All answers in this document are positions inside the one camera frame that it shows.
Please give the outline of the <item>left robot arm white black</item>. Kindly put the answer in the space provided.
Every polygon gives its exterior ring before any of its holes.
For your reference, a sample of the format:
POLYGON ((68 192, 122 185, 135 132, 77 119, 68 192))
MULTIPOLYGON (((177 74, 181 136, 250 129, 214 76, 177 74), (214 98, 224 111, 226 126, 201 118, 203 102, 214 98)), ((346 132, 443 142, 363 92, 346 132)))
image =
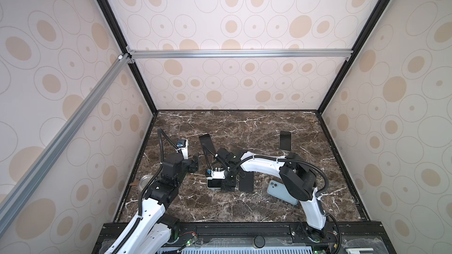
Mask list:
POLYGON ((198 171, 198 157, 188 157, 188 141, 173 142, 157 129, 161 164, 140 193, 138 210, 107 254, 156 254, 178 236, 178 219, 165 216, 187 174, 198 171))

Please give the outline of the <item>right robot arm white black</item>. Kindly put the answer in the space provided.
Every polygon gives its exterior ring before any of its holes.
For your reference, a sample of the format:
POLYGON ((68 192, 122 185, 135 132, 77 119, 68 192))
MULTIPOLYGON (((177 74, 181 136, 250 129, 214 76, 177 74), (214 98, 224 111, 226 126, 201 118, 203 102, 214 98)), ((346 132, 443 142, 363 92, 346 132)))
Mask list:
POLYGON ((286 192, 297 202, 306 216, 306 226, 302 231, 314 243, 326 239, 326 222, 329 217, 320 201, 321 195, 329 188, 326 174, 318 167, 305 161, 294 152, 286 156, 259 155, 243 152, 235 155, 221 148, 202 144, 207 170, 207 186, 211 189, 234 191, 237 176, 244 179, 254 172, 275 176, 282 180, 286 192))

